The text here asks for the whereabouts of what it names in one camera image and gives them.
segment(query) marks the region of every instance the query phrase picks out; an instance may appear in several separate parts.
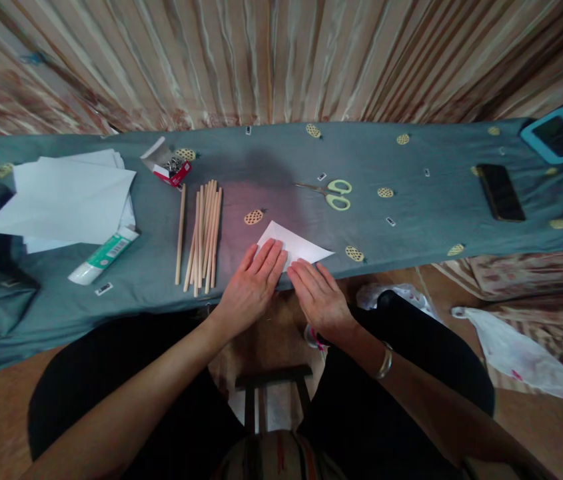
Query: silver bracelet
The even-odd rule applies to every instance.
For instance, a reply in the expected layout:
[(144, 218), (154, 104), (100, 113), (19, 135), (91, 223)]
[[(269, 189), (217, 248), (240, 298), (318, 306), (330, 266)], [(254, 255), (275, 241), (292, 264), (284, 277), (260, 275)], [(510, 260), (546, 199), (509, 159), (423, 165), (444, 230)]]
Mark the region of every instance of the silver bracelet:
[(381, 380), (383, 377), (388, 375), (390, 367), (392, 367), (392, 347), (388, 342), (381, 342), (386, 346), (386, 354), (383, 356), (383, 363), (379, 372), (374, 376), (375, 379)]

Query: white plastic bag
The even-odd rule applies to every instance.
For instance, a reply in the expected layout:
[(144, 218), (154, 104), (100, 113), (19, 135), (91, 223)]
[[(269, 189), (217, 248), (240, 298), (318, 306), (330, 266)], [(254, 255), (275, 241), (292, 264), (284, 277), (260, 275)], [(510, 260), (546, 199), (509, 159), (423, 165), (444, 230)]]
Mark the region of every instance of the white plastic bag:
[(443, 322), (434, 314), (432, 306), (428, 302), (426, 296), (419, 293), (419, 291), (410, 285), (410, 283), (400, 283), (399, 285), (381, 285), (380, 283), (371, 283), (369, 285), (365, 285), (356, 293), (356, 306), (364, 310), (375, 309), (379, 296), (386, 290), (394, 291), (397, 295), (399, 295), (399, 297), (403, 298), (423, 313), (430, 315), (433, 319), (443, 324)]
[(563, 365), (537, 342), (483, 310), (455, 307), (452, 315), (470, 320), (487, 362), (499, 372), (563, 398)]

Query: fingers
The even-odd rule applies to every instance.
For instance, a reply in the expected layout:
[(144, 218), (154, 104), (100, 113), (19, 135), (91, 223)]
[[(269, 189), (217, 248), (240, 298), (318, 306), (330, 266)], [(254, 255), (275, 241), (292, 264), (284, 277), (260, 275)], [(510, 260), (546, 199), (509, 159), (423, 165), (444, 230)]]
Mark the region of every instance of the fingers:
[(328, 283), (308, 261), (304, 259), (299, 259), (298, 263), (308, 271), (308, 273), (312, 276), (312, 278), (314, 279), (314, 281), (316, 282), (316, 284), (319, 286), (319, 288), (323, 293), (328, 293), (330, 291), (330, 287), (328, 286)]
[(259, 271), (261, 265), (263, 265), (264, 260), (268, 257), (268, 253), (270, 252), (270, 249), (274, 244), (275, 239), (268, 239), (268, 241), (262, 245), (261, 250), (259, 250), (259, 253), (253, 260), (252, 265), (250, 265), (250, 267), (248, 268), (249, 272), (257, 273)]
[(288, 252), (282, 250), (277, 257), (277, 262), (273, 267), (273, 270), (270, 272), (268, 276), (268, 284), (269, 285), (276, 285), (279, 281), (279, 277), (281, 277), (281, 273), (283, 272), (283, 267), (286, 265), (286, 261), (288, 260)]
[(259, 269), (257, 275), (261, 277), (263, 280), (268, 279), (268, 275), (275, 267), (277, 263), (277, 259), (279, 258), (279, 254), (281, 254), (281, 247), (283, 246), (283, 242), (281, 240), (275, 240), (274, 245), (270, 248), (268, 252), (268, 256), (264, 259), (263, 265)]
[(296, 265), (296, 262), (292, 262), (292, 265), (288, 267), (288, 278), (292, 282), (292, 286), (294, 287), (294, 292), (296, 296), (299, 298), (299, 303), (301, 304), (302, 308), (303, 305), (306, 305), (308, 302), (311, 302), (313, 299), (312, 294), (306, 287), (306, 285), (299, 277), (299, 274), (296, 272), (296, 269), (293, 267)]
[(332, 290), (340, 291), (339, 286), (336, 284), (336, 280), (334, 280), (334, 277), (330, 274), (326, 267), (317, 262), (316, 268), (321, 272), (321, 275), (323, 275), (323, 278), (328, 283), (328, 285), (330, 285), (330, 288)]
[(250, 264), (253, 262), (253, 257), (255, 256), (256, 252), (257, 252), (257, 244), (248, 247), (248, 249), (246, 250), (246, 254), (243, 256), (243, 259), (241, 260), (241, 263), (239, 264), (239, 268), (237, 269), (237, 271), (246, 271), (248, 267), (250, 267)]
[(323, 295), (323, 290), (319, 287), (316, 279), (310, 274), (304, 264), (292, 262), (292, 269), (296, 272), (303, 285), (305, 285), (306, 289), (310, 292), (312, 298), (317, 298), (319, 295)]

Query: hand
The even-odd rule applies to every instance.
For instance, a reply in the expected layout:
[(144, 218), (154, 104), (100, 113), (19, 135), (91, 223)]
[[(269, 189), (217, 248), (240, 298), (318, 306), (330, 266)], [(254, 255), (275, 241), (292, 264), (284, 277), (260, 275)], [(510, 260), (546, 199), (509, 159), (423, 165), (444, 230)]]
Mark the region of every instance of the hand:
[(229, 323), (231, 337), (250, 327), (266, 311), (288, 259), (288, 252), (281, 247), (281, 241), (269, 239), (255, 257), (257, 246), (252, 245), (228, 283), (213, 315)]
[(334, 278), (320, 263), (292, 262), (288, 276), (308, 323), (329, 341), (342, 346), (358, 323)]

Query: scissor blade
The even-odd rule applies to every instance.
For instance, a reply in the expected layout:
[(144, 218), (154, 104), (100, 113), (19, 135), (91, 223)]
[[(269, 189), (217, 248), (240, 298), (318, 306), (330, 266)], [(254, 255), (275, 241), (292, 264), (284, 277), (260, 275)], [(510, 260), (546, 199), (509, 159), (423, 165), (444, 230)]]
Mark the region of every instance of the scissor blade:
[(315, 187), (314, 185), (307, 185), (306, 183), (293, 183), (295, 187), (304, 187), (314, 191), (321, 191), (320, 187)]

